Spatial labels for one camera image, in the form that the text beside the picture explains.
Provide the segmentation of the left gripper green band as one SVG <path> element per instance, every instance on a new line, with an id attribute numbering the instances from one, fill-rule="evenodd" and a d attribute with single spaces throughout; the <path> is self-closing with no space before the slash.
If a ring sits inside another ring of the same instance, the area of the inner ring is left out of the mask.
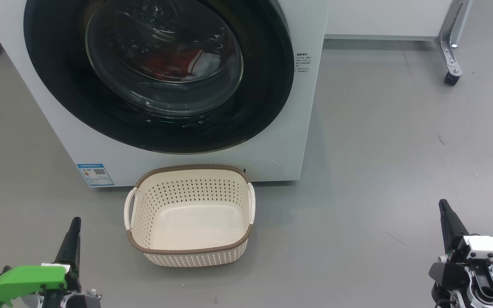
<path id="1" fill-rule="evenodd" d="M 81 218 L 72 219 L 53 264 L 25 265 L 0 274 L 0 307 L 36 296 L 39 308 L 62 308 L 65 296 L 79 293 Z"/>

